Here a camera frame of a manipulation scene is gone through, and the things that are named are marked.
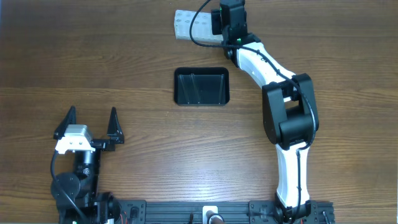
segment tabletop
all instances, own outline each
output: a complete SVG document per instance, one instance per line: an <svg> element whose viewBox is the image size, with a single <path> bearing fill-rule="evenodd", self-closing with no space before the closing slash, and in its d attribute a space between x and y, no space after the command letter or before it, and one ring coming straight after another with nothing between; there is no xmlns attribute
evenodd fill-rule
<svg viewBox="0 0 398 224"><path fill-rule="evenodd" d="M3 0L0 222L57 222L52 136L71 105L97 138L118 110L126 143L103 153L100 192L150 202L274 199L277 154L261 89L221 49L175 40L175 11L201 4ZM320 129L308 155L311 198L333 202L337 223L395 223L398 1L247 0L246 10L267 51L313 80ZM178 67L227 68L231 100L177 106ZM72 163L72 153L59 156L56 173Z"/></svg>

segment black mounting plate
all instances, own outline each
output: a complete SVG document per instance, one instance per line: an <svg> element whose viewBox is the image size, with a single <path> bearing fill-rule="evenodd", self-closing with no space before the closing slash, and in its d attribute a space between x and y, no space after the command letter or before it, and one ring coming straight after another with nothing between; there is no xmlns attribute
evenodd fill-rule
<svg viewBox="0 0 398 224"><path fill-rule="evenodd" d="M202 209L205 205L218 207L218 213L228 224L277 224L274 220L273 201L250 202L146 202L145 200L119 200L123 223L130 224L202 224ZM335 223L333 204L311 201L312 210L302 218L304 224L326 224L323 212L330 223Z"/></svg>

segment cable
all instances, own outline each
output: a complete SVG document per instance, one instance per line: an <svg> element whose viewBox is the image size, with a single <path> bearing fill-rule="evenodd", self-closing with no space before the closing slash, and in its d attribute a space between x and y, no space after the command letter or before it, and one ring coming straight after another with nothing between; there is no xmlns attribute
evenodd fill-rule
<svg viewBox="0 0 398 224"><path fill-rule="evenodd" d="M70 204L72 205L72 207L76 210L76 212L79 214L80 218L83 220L83 223L89 223L86 222L88 219L86 217L86 215L76 206L76 204L74 203L74 201L69 197L69 195L62 189L61 185L58 183L57 178L55 176L55 172L54 172L54 167L55 167L55 160L58 156L58 151L54 152L54 155L52 156L51 159L51 166L50 166L50 172L51 172L51 176L52 176L52 180L56 186L56 188L58 189L58 191L61 192L61 194L63 194L63 196L65 196Z"/></svg>
<svg viewBox="0 0 398 224"><path fill-rule="evenodd" d="M285 75L283 75L283 74L280 72L280 70L268 59L268 57L265 56L263 53L260 52L260 50L254 50L254 49L251 49L251 48L249 48L249 47L240 46L240 45L228 45L228 44L226 44L226 45L211 45L211 44L202 44L202 43L197 42L197 41L193 38L193 36L192 36L192 27L193 27L193 23L195 22L195 19L197 18L197 15L199 14L199 12L200 12L210 1L211 1L211 0L206 0L206 2L203 3L203 5L199 8L199 10L197 10L197 12L195 13L195 15L193 16L193 19L192 19L192 21L191 21L191 25L190 25L190 27L189 27L189 36L190 36L192 42L195 43L196 45L201 46L201 47L215 47L215 48L223 48L223 49L224 49L224 48L244 49L244 50L249 50L249 51L252 51L252 52L254 52L254 53L260 55L260 56L264 59L265 63L268 63L268 64L272 67L272 69L276 72L277 75L279 75L280 77L282 77L282 78L284 78L285 80L287 80L290 84L292 84L292 85L296 88L297 92L300 94L300 96L302 96L302 98L304 99L304 102L305 102L306 106L307 106L308 109L310 110L311 119L312 119L312 136L311 136L311 139L309 140L309 142L308 142L304 147L301 147L301 148L297 149L297 152L296 152L296 154L297 154L297 166L298 166L298 169L297 169L297 170L298 170L298 187L297 187L297 188L298 188L298 205L297 205L297 210L296 210L296 213L295 213L295 215L294 215L294 218L292 219L292 223L293 223L293 222L295 221L295 217L297 216L297 214L298 214L299 211L300 211L300 204L301 204L300 150L308 149L308 148L312 145L313 140L315 139L315 134L316 134L316 132L317 132L317 124L316 124L316 120L315 120L315 115L314 115L313 109L312 109L312 107L311 107L311 104L310 104L310 102L309 102L307 96L306 96L306 95L304 94L304 92L301 90L301 88L299 87L299 85L298 85L297 83L295 83L293 80L291 80L291 79L289 79L288 77L286 77Z"/></svg>
<svg viewBox="0 0 398 224"><path fill-rule="evenodd" d="M228 44L226 44L226 45L213 45L213 44L202 44L202 43L197 42L197 41L193 38L193 36L192 36L192 27L193 27L193 23L195 22L195 19L197 18L197 15L199 14L199 12L200 12L210 1L211 1L211 0L207 0L207 1L199 8L199 10L197 10L197 12L195 13L195 15L193 16L193 19L192 19L192 21L191 21L191 25L190 25L190 27L189 27L189 36L190 36L192 42L195 43L196 45L201 46L201 47L244 49L244 50L249 50L249 51L252 51L252 52L254 52L254 53L260 55L260 56L264 59L265 63L268 63L268 64L272 67L272 69L274 69L274 71L276 72L277 75L279 75L280 77L282 77L282 78L284 78L285 80L287 80L290 84L292 84L292 85L296 88L297 92L300 94L300 96L303 97L306 106L307 106L308 109L310 110L310 114L311 114L311 118L312 118L312 137L311 137L311 140L309 140L309 142L308 142L304 147L301 147L299 150L304 150L304 149L309 148L309 147L312 145L313 140L315 139L315 133L317 132L317 124L316 124L316 121L315 121L315 115L314 115L313 109L312 109L312 107L311 107L311 104L310 104L310 102L309 102L307 96L305 96L305 94L303 93L303 91L301 90L301 88L299 87L298 84L296 84L293 80L291 80L291 79L287 78L285 75L283 75L283 74L280 72L280 70L268 59L268 57L265 56L263 53L261 53L259 50L254 50L254 49L251 49L250 47L245 47L245 46L240 46L240 45L228 45Z"/></svg>

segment wooden surface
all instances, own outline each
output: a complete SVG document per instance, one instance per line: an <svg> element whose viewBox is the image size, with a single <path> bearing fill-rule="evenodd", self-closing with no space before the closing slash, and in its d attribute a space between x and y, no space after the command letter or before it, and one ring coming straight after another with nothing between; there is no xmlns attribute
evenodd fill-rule
<svg viewBox="0 0 398 224"><path fill-rule="evenodd" d="M3 0L0 222L56 222L54 129L71 105L97 138L118 109L125 145L104 153L99 190L148 201L273 200L275 147L260 88L220 49L175 40L176 9L202 1ZM205 11L218 7L211 2ZM320 129L308 156L312 199L338 223L395 223L398 1L247 0L249 30L314 82ZM224 107L179 107L177 67L226 67ZM59 157L57 172L72 168Z"/></svg>

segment wooden table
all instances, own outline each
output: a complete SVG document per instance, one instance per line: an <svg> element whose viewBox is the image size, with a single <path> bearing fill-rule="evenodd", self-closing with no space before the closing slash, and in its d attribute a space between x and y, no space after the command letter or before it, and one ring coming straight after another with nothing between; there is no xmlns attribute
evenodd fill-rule
<svg viewBox="0 0 398 224"><path fill-rule="evenodd" d="M148 201L273 200L275 147L260 88L220 49L175 40L186 0L3 0L0 222L56 222L54 129L71 105L103 137L118 109L125 145L103 154L99 190ZM211 2L205 11L217 8ZM395 223L398 1L247 0L249 30L314 82L320 129L308 156L312 199L338 223ZM177 67L226 67L224 107L179 107ZM73 154L56 172L71 170Z"/></svg>

